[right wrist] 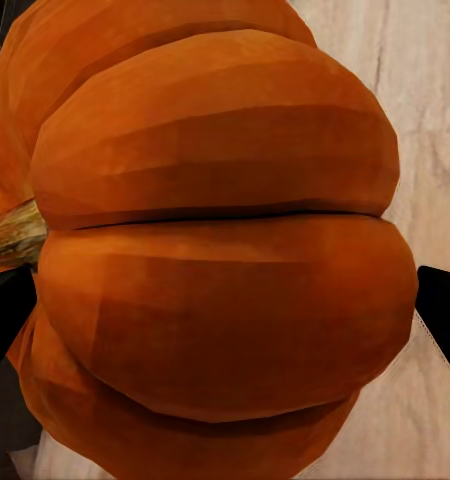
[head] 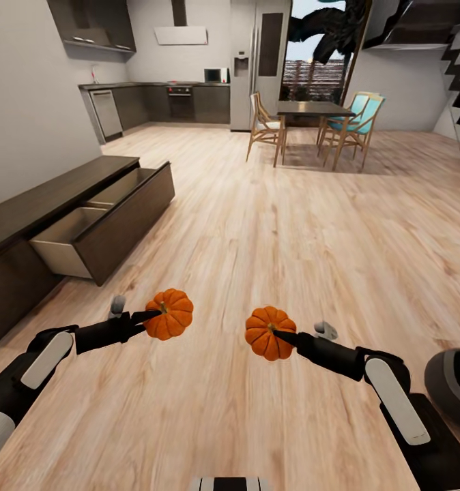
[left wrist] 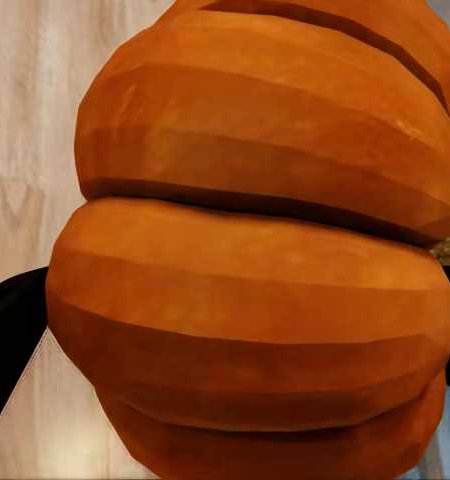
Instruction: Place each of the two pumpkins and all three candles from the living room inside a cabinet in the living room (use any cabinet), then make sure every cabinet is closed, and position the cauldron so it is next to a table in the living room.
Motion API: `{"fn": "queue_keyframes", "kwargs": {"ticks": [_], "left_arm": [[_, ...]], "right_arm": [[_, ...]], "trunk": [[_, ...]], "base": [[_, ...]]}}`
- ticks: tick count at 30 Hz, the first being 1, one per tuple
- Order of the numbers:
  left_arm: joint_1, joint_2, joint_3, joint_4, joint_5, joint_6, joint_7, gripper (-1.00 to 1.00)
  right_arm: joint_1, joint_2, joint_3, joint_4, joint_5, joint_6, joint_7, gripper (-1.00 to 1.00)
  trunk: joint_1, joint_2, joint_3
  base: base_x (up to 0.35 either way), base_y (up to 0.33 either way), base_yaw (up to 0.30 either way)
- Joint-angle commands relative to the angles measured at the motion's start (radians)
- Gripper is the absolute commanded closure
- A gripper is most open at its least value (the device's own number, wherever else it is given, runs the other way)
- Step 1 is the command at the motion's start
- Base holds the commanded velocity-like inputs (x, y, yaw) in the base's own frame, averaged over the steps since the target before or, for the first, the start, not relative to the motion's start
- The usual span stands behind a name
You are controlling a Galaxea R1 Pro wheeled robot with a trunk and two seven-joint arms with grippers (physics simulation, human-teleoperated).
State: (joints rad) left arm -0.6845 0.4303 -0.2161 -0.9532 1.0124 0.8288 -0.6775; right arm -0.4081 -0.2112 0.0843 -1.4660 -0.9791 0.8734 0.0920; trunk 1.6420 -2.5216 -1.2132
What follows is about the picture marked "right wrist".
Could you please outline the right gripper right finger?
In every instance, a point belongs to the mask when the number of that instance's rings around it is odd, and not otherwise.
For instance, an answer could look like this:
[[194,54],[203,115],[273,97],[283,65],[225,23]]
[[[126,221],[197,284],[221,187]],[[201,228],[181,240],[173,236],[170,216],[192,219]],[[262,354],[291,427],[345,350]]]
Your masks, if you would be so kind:
[[415,308],[450,363],[450,272],[421,266]]

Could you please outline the pumpkin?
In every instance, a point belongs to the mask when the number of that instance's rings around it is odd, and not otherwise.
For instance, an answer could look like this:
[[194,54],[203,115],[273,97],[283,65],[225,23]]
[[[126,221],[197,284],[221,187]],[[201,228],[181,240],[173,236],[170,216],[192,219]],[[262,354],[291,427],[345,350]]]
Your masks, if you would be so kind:
[[409,342],[397,134],[286,0],[34,0],[0,51],[30,414],[118,480],[290,480]]

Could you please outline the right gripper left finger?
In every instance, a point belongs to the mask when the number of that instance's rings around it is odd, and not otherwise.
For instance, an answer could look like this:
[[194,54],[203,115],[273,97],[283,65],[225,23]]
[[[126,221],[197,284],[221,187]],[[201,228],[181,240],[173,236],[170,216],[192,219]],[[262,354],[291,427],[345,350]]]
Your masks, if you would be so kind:
[[37,292],[27,266],[0,272],[0,363],[35,304]]

